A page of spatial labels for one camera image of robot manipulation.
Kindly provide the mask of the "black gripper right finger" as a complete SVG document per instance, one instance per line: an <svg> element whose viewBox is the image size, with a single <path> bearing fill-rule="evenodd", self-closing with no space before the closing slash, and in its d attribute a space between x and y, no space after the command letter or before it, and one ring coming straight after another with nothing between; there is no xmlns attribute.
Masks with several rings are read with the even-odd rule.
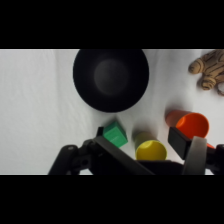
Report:
<svg viewBox="0 0 224 224"><path fill-rule="evenodd" d="M168 143L184 161L183 175L203 175L206 169L224 175L224 144L211 148L205 138L189 139L175 127L169 128Z"/></svg>

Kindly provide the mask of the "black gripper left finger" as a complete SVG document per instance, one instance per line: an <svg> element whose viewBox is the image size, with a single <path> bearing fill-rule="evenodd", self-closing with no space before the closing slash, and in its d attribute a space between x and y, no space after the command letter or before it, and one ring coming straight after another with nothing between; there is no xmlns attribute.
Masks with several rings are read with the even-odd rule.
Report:
<svg viewBox="0 0 224 224"><path fill-rule="evenodd" d="M49 175L79 175L85 169L93 175L153 175L152 171L105 139L103 130L99 127L96 137L86 140L81 147L62 147Z"/></svg>

